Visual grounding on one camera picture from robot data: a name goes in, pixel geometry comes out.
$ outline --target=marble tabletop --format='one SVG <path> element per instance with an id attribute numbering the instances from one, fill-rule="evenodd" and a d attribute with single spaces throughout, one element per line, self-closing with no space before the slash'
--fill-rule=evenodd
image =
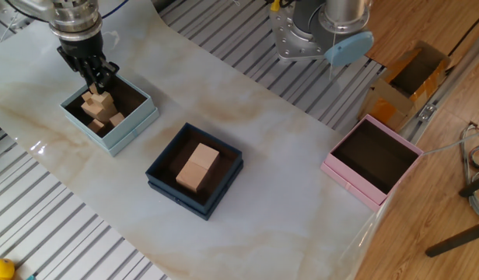
<path id="1" fill-rule="evenodd" d="M 172 31 L 150 1 L 105 19 L 103 37 L 161 113 L 129 146 L 112 158 L 64 116 L 83 80 L 39 22 L 0 44 L 0 126 L 172 280 L 354 277 L 382 213 L 320 170 L 341 135 Z M 207 222 L 145 176 L 185 122 L 243 151 Z"/>

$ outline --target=second robotic arm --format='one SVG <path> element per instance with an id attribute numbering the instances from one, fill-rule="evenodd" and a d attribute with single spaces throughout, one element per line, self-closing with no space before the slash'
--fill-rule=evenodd
<path id="1" fill-rule="evenodd" d="M 99 93 L 110 83 L 119 67 L 103 54 L 102 18 L 97 0 L 10 0 L 22 11 L 49 22 L 60 39 L 58 53 L 88 86 Z"/>

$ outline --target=wooden block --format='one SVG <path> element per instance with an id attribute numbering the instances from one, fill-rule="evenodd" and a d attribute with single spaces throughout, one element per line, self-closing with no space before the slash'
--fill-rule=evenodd
<path id="1" fill-rule="evenodd" d="M 110 123 L 114 125 L 114 127 L 118 126 L 124 120 L 124 115 L 122 113 L 117 113 L 115 116 L 110 118 Z"/>
<path id="2" fill-rule="evenodd" d="M 91 93 L 94 93 L 94 94 L 98 94 L 98 89 L 96 88 L 96 86 L 94 84 L 92 84 L 91 86 L 89 86 L 89 91 Z"/>
<path id="3" fill-rule="evenodd" d="M 84 99 L 84 101 L 87 102 L 87 100 L 90 100 L 91 97 L 93 97 L 93 94 L 89 91 L 87 91 L 86 93 L 82 94 L 82 98 Z"/>
<path id="4" fill-rule="evenodd" d="M 107 92 L 104 92 L 103 94 L 93 94 L 91 99 L 96 105 L 102 107 L 103 109 L 107 109 L 110 105 L 114 104 L 114 99 Z"/>
<path id="5" fill-rule="evenodd" d="M 87 127 L 91 129 L 94 133 L 98 133 L 101 128 L 105 127 L 105 124 L 103 124 L 101 121 L 98 121 L 97 119 L 94 119 Z"/>
<path id="6" fill-rule="evenodd" d="M 81 108 L 86 112 L 86 114 L 88 114 L 94 119 L 97 119 L 98 121 L 101 121 L 104 124 L 107 124 L 110 121 L 110 118 L 117 114 L 117 109 L 113 104 L 103 109 L 95 103 L 89 105 L 85 102 L 81 106 Z"/>
<path id="7" fill-rule="evenodd" d="M 193 192 L 198 192 L 203 187 L 203 181 L 208 170 L 196 163 L 188 161 L 176 177 L 177 183 Z"/>
<path id="8" fill-rule="evenodd" d="M 218 159 L 218 151 L 200 143 L 189 158 L 189 161 L 209 170 Z"/>
<path id="9" fill-rule="evenodd" d="M 99 107 L 94 103 L 88 104 L 87 102 L 83 103 L 81 108 L 84 110 L 84 112 L 86 112 L 86 114 L 93 118 L 97 118 L 98 114 L 103 109 L 102 107 Z"/>

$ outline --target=light blue box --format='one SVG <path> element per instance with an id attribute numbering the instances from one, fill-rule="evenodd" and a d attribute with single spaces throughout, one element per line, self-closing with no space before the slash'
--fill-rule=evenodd
<path id="1" fill-rule="evenodd" d="M 139 134 L 141 134 L 154 120 L 159 117 L 159 111 L 153 104 L 152 98 L 140 90 L 137 86 L 130 83 L 128 80 L 117 75 L 117 77 L 128 84 L 132 89 L 143 95 L 146 100 L 132 111 L 125 119 L 119 123 L 114 129 L 112 129 L 104 137 L 98 136 L 94 131 L 84 125 L 77 117 L 72 115 L 66 107 L 85 93 L 88 90 L 88 86 L 83 86 L 76 93 L 70 96 L 66 101 L 60 104 L 61 108 L 65 112 L 66 117 L 78 128 L 80 128 L 88 137 L 90 137 L 95 143 L 102 147 L 112 156 L 118 154 L 126 145 L 134 140 Z"/>

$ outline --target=cardboard box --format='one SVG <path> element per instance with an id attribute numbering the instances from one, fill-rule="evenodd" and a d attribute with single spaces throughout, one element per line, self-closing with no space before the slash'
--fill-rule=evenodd
<path id="1" fill-rule="evenodd" d="M 118 154 L 159 116 L 152 98 L 147 93 L 116 75 L 107 91 L 114 98 L 115 107 L 126 117 L 115 128 L 112 124 L 106 124 L 104 128 L 94 132 L 88 128 L 93 118 L 81 108 L 84 103 L 82 94 L 87 90 L 88 87 L 83 86 L 60 106 L 76 127 L 112 156 Z"/>
<path id="2" fill-rule="evenodd" d="M 449 57 L 419 41 L 370 86 L 358 119 L 370 114 L 399 131 L 438 89 L 449 63 Z"/>
<path id="3" fill-rule="evenodd" d="M 176 176 L 200 143 L 218 151 L 219 159 L 204 186 L 194 193 L 177 183 Z M 148 168 L 146 176 L 151 188 L 208 220 L 242 168 L 240 150 L 186 123 Z"/>
<path id="4" fill-rule="evenodd" d="M 378 211 L 423 152 L 366 115 L 324 160 L 321 170 Z"/>

